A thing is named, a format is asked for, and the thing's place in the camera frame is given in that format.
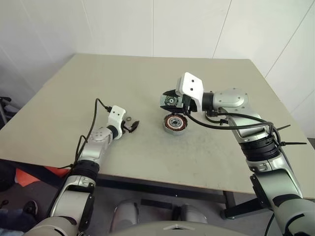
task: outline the cable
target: cable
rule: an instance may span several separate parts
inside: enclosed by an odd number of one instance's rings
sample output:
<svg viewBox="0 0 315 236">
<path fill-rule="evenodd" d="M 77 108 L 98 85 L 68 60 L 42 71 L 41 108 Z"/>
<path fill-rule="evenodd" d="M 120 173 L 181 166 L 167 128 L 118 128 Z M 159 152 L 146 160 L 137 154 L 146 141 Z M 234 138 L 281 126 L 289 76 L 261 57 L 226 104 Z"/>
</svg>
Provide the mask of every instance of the cable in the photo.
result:
<svg viewBox="0 0 315 236">
<path fill-rule="evenodd" d="M 218 113 L 218 116 L 236 116 L 236 117 L 243 117 L 243 118 L 247 118 L 247 119 L 257 120 L 259 122 L 267 122 L 264 119 L 260 119 L 260 118 L 249 116 L 249 115 L 245 115 L 245 114 L 239 114 L 239 113 L 228 113 L 228 112 L 225 112 L 225 113 Z M 269 128 L 269 134 L 272 135 L 272 133 L 275 133 L 276 137 L 277 137 L 277 140 L 278 140 L 278 143 L 280 144 L 281 143 L 281 137 L 280 137 L 280 134 L 279 134 L 279 130 L 276 129 L 273 124 L 270 125 L 269 127 L 270 127 Z"/>
<path fill-rule="evenodd" d="M 81 145 L 81 148 L 80 148 L 79 152 L 76 152 L 76 153 L 75 153 L 75 160 L 74 160 L 74 163 L 77 162 L 77 160 L 78 160 L 79 156 L 81 155 L 85 144 L 88 142 L 88 139 L 89 139 L 89 137 L 90 137 L 90 135 L 91 135 L 91 133 L 92 133 L 92 130 L 93 130 L 93 128 L 94 128 L 94 124 L 95 124 L 95 120 L 96 120 L 96 114 L 97 114 L 97 102 L 100 102 L 100 104 L 101 104 L 108 112 L 110 112 L 111 109 L 112 109 L 111 107 L 105 106 L 99 98 L 95 99 L 94 115 L 93 115 L 92 124 L 91 124 L 90 130 L 89 130 L 89 132 L 88 132 L 88 134 L 87 134 L 87 136 L 86 136 L 86 138 L 85 138 L 83 144 Z"/>
<path fill-rule="evenodd" d="M 207 116 L 207 113 L 205 113 L 205 118 L 206 118 L 207 121 L 209 121 L 209 122 L 211 122 L 211 123 L 220 124 L 220 121 L 219 121 L 219 120 L 210 119 L 210 118 Z"/>
<path fill-rule="evenodd" d="M 51 204 L 50 204 L 50 206 L 49 206 L 49 208 L 48 208 L 48 210 L 47 210 L 47 212 L 46 212 L 46 216 L 47 216 L 47 217 L 50 217 L 50 213 L 51 213 L 51 210 L 52 210 L 52 208 L 53 208 L 53 206 L 54 206 L 54 203 L 56 202 L 56 200 L 57 200 L 57 198 L 58 198 L 58 196 L 59 196 L 61 190 L 62 190 L 63 187 L 64 187 L 64 184 L 65 184 L 66 180 L 67 180 L 68 177 L 70 176 L 70 174 L 71 174 L 71 172 L 72 172 L 72 170 L 73 170 L 73 168 L 74 168 L 74 166 L 75 166 L 75 164 L 76 164 L 76 162 L 77 162 L 79 156 L 81 155 L 81 153 L 82 153 L 82 151 L 83 151 L 83 148 L 84 148 L 85 144 L 88 142 L 89 136 L 90 136 L 91 133 L 92 133 L 92 130 L 93 130 L 93 127 L 94 127 L 94 124 L 95 124 L 95 120 L 96 120 L 97 102 L 100 102 L 100 104 L 101 104 L 108 112 L 110 112 L 111 109 L 112 109 L 111 107 L 105 106 L 99 98 L 95 99 L 93 121 L 92 121 L 90 130 L 89 130 L 89 132 L 88 132 L 88 135 L 87 135 L 86 137 L 85 137 L 84 135 L 81 135 L 81 136 L 80 136 L 80 139 L 79 139 L 79 142 L 78 142 L 78 145 L 77 145 L 77 149 L 76 149 L 76 152 L 75 152 L 75 160 L 74 160 L 74 163 L 73 163 L 73 164 L 70 164 L 70 165 L 68 165 L 68 166 L 66 166 L 66 167 L 70 167 L 70 171 L 69 171 L 69 172 L 67 173 L 67 175 L 64 177 L 63 183 L 60 185 L 60 187 L 58 188 L 57 192 L 55 193 L 54 198 L 53 198 L 53 200 L 52 200 L 52 202 L 51 202 Z M 84 138 L 84 142 L 83 142 L 83 144 L 82 144 L 82 146 L 81 146 L 81 148 L 80 148 L 80 150 L 79 150 L 79 152 L 78 152 L 78 149 L 79 149 L 80 143 L 81 143 L 81 141 L 82 141 L 82 138 Z"/>
<path fill-rule="evenodd" d="M 287 164 L 289 165 L 289 167 L 291 168 L 291 170 L 292 170 L 292 172 L 293 172 L 293 169 L 292 169 L 292 167 L 291 167 L 291 164 L 290 164 L 290 162 L 289 162 L 289 160 L 288 160 L 288 158 L 287 158 L 285 152 L 283 151 L 283 149 L 282 149 L 280 143 L 278 142 L 278 140 L 275 140 L 275 142 L 276 142 L 276 144 L 277 144 L 277 148 L 278 148 L 279 151 L 282 153 L 282 155 L 284 156 L 284 158 L 285 158 Z"/>
<path fill-rule="evenodd" d="M 207 128 L 211 128 L 211 129 L 222 129 L 222 130 L 237 130 L 237 129 L 250 129 L 250 128 L 256 128 L 256 127 L 262 127 L 262 126 L 270 126 L 273 127 L 273 123 L 266 121 L 266 122 L 261 122 L 261 123 L 257 123 L 257 124 L 249 124 L 249 125 L 240 125 L 240 126 L 218 126 L 218 125 L 210 125 L 210 124 L 205 124 L 202 123 L 200 121 L 198 121 L 197 119 L 195 119 L 194 117 L 192 117 L 189 113 L 188 110 L 186 108 L 184 108 L 184 114 L 191 119 L 192 121 L 194 121 L 195 123 L 207 127 Z"/>
<path fill-rule="evenodd" d="M 79 147 L 80 147 L 80 144 L 81 144 L 82 138 L 84 138 L 84 140 L 86 140 L 86 139 L 87 139 L 84 135 L 81 135 L 81 136 L 80 136 L 80 138 L 79 138 L 79 142 L 78 142 L 78 145 L 77 145 L 77 149 L 76 149 L 76 151 L 75 151 L 75 156 L 78 156 L 78 151 L 79 151 Z"/>
<path fill-rule="evenodd" d="M 274 218 L 275 218 L 275 214 L 272 214 L 272 216 L 270 217 L 270 220 L 269 220 L 269 222 L 268 222 L 268 225 L 267 225 L 266 231 L 265 231 L 265 236 L 267 236 L 267 235 L 268 235 L 269 228 L 270 228 L 271 223 L 272 223 L 272 221 L 274 220 Z"/>
</svg>

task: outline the table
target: table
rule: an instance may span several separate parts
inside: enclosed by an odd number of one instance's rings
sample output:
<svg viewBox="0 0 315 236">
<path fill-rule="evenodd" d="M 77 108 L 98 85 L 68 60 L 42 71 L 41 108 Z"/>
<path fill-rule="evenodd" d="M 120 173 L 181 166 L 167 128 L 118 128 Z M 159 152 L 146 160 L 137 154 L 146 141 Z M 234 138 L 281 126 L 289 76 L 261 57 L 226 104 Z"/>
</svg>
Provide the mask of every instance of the table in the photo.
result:
<svg viewBox="0 0 315 236">
<path fill-rule="evenodd" d="M 263 119 L 281 130 L 302 192 L 315 198 L 315 152 L 296 121 L 248 59 L 180 59 L 75 55 L 0 131 L 2 159 L 61 167 L 74 159 L 78 138 L 90 128 L 94 100 L 118 105 L 140 120 L 138 129 L 114 142 L 101 174 L 198 188 L 253 193 L 252 174 L 231 131 L 207 129 L 189 120 L 182 136 L 162 128 L 167 111 L 161 94 L 190 72 L 205 90 L 242 88 Z M 98 110 L 96 126 L 108 113 Z M 202 114 L 194 117 L 205 119 Z"/>
</svg>

